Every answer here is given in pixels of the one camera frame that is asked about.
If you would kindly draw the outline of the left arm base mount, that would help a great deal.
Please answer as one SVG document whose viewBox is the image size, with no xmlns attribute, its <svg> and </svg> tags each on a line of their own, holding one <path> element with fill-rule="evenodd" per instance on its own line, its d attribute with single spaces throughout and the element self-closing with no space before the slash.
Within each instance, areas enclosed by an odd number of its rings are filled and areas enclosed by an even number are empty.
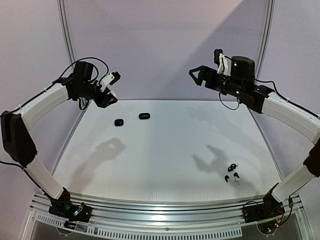
<svg viewBox="0 0 320 240">
<path fill-rule="evenodd" d="M 48 212 L 52 215 L 66 218 L 69 222 L 88 223 L 92 215 L 92 210 L 93 208 L 84 202 L 74 204 L 71 201 L 51 199 Z"/>
</svg>

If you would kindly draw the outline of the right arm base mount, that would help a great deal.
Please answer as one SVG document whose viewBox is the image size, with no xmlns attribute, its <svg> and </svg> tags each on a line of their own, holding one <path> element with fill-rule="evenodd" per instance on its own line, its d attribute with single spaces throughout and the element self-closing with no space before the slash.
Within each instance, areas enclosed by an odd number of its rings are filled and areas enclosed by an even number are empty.
<svg viewBox="0 0 320 240">
<path fill-rule="evenodd" d="M 254 200 L 246 202 L 241 209 L 245 223 L 259 222 L 275 218 L 283 217 L 285 209 L 282 202 L 276 201 L 273 197 L 264 197 L 262 203 Z"/>
</svg>

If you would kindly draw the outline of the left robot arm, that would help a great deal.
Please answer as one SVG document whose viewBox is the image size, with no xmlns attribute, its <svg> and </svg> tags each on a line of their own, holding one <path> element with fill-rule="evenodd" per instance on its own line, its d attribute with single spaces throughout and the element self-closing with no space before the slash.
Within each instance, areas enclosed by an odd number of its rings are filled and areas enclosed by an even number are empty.
<svg viewBox="0 0 320 240">
<path fill-rule="evenodd" d="M 121 78 L 117 71 L 107 71 L 101 79 L 92 77 L 95 66 L 86 58 L 77 60 L 73 65 L 74 70 L 68 77 L 60 76 L 42 92 L 16 109 L 4 111 L 0 116 L 5 152 L 50 199 L 57 200 L 54 207 L 63 217 L 70 217 L 74 213 L 74 205 L 60 198 L 66 190 L 38 158 L 30 130 L 51 110 L 69 100 L 93 101 L 102 109 L 116 103 L 118 99 L 109 87 Z"/>
</svg>

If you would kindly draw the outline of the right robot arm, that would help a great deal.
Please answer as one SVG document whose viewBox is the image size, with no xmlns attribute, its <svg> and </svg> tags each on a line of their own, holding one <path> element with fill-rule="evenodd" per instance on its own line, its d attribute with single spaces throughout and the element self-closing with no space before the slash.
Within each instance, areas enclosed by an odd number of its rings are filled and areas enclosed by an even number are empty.
<svg viewBox="0 0 320 240">
<path fill-rule="evenodd" d="M 258 213 L 262 218 L 269 218 L 278 210 L 278 203 L 320 176 L 320 118 L 282 97 L 276 89 L 256 85 L 252 59 L 233 56 L 230 61 L 228 64 L 227 57 L 220 53 L 214 60 L 218 69 L 202 65 L 191 69 L 189 75 L 196 85 L 237 98 L 248 109 L 286 124 L 313 144 L 302 165 L 265 195 Z"/>
</svg>

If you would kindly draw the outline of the black glossy charging case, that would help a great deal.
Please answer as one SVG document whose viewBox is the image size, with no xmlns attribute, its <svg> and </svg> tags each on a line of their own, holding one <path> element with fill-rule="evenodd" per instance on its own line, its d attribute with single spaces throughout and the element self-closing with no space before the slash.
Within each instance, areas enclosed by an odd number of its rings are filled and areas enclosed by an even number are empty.
<svg viewBox="0 0 320 240">
<path fill-rule="evenodd" d="M 116 127 L 121 127 L 121 126 L 124 125 L 124 120 L 123 120 L 122 118 L 115 119 L 115 120 L 114 120 L 114 125 L 115 125 Z"/>
</svg>

